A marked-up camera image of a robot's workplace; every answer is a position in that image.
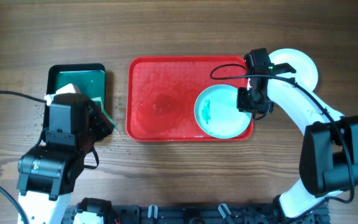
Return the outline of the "red plastic tray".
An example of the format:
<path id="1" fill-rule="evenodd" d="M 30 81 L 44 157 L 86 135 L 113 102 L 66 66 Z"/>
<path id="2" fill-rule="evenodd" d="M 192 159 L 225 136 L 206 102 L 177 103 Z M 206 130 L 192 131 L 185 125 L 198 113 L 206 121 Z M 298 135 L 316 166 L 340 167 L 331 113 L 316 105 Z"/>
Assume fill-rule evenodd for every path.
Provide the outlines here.
<path id="1" fill-rule="evenodd" d="M 194 105 L 207 87 L 224 83 L 243 87 L 245 80 L 212 80 L 210 72 L 224 64 L 219 76 L 241 73 L 237 55 L 138 57 L 128 71 L 126 132 L 135 141 L 215 141 L 197 125 Z"/>

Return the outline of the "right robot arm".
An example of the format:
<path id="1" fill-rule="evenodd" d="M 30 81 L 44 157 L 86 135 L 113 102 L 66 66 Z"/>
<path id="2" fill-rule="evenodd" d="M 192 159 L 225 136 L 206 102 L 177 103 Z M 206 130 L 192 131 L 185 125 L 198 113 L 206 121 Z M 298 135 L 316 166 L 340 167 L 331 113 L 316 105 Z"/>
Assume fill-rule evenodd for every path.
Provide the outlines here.
<path id="1" fill-rule="evenodd" d="M 322 204 L 350 203 L 358 186 L 358 116 L 344 116 L 315 93 L 318 70 L 296 49 L 254 49 L 244 56 L 246 88 L 237 94 L 237 108 L 253 119 L 278 105 L 303 135 L 299 180 L 274 200 L 277 223 L 300 220 Z"/>

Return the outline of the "white plate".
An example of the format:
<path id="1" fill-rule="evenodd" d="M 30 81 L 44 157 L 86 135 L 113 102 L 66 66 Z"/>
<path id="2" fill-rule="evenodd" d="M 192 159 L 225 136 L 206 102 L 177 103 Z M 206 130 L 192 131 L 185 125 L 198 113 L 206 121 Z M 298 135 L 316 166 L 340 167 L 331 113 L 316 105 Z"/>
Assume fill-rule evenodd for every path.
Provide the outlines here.
<path id="1" fill-rule="evenodd" d="M 283 73 L 280 77 L 295 77 L 297 82 L 313 91 L 318 84 L 318 70 L 312 59 L 297 49 L 279 49 L 269 54 L 270 61 L 275 65 L 288 63 L 296 72 Z"/>

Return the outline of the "black water tray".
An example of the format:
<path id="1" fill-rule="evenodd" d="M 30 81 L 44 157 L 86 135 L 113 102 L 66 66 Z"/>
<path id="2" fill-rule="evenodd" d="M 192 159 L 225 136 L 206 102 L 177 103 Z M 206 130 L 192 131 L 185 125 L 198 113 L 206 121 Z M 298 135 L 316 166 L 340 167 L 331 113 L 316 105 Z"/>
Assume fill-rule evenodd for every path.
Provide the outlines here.
<path id="1" fill-rule="evenodd" d="M 50 106 L 46 106 L 43 128 L 47 136 L 53 133 L 76 135 L 91 133 L 89 127 L 92 98 L 101 97 L 103 104 L 106 94 L 106 69 L 100 63 L 54 65 L 48 72 L 47 94 L 72 83 L 79 93 L 56 95 Z"/>

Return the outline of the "green yellow sponge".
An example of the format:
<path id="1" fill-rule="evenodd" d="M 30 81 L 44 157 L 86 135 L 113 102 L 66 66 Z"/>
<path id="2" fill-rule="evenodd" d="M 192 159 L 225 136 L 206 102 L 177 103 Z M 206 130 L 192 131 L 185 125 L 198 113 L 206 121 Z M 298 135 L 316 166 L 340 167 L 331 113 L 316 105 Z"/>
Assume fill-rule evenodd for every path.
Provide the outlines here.
<path id="1" fill-rule="evenodd" d="M 99 96 L 96 98 L 92 98 L 91 100 L 94 101 L 96 106 L 98 106 L 100 108 L 102 114 L 107 118 L 107 120 L 109 121 L 109 124 L 112 126 L 112 129 L 115 129 L 116 124 L 112 120 L 112 118 L 107 114 L 107 112 L 104 110 L 104 104 L 103 104 L 102 98 Z"/>

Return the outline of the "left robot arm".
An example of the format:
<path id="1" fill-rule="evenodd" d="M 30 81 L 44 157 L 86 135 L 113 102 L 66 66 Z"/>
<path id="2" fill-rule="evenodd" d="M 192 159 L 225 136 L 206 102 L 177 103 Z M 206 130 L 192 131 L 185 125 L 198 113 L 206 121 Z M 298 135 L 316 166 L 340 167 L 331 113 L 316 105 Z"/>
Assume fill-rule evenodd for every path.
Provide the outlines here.
<path id="1" fill-rule="evenodd" d="M 21 223 L 60 223 L 70 203 L 85 157 L 94 144 L 112 134 L 115 124 L 96 103 L 79 93 L 54 97 L 48 127 L 18 163 L 18 202 L 24 211 Z"/>

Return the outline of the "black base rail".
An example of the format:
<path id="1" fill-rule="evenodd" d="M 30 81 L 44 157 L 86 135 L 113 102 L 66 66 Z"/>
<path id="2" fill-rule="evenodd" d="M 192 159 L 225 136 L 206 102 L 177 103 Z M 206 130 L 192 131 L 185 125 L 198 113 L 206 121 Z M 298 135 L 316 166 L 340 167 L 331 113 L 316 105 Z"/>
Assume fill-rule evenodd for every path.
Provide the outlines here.
<path id="1" fill-rule="evenodd" d="M 272 203 L 248 203 L 242 206 L 159 207 L 149 205 L 113 205 L 110 201 L 84 198 L 66 209 L 62 223 L 284 223 Z"/>

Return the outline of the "light blue plate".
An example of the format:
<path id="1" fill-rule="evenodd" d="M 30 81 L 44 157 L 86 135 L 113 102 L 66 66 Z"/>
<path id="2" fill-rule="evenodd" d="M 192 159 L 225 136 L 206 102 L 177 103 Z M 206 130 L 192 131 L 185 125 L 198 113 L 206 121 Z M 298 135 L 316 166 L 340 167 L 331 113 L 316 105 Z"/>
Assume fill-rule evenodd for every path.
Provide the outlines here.
<path id="1" fill-rule="evenodd" d="M 237 109 L 237 94 L 236 87 L 218 84 L 198 95 L 194 116 L 202 131 L 217 139 L 232 139 L 250 127 L 251 114 Z"/>

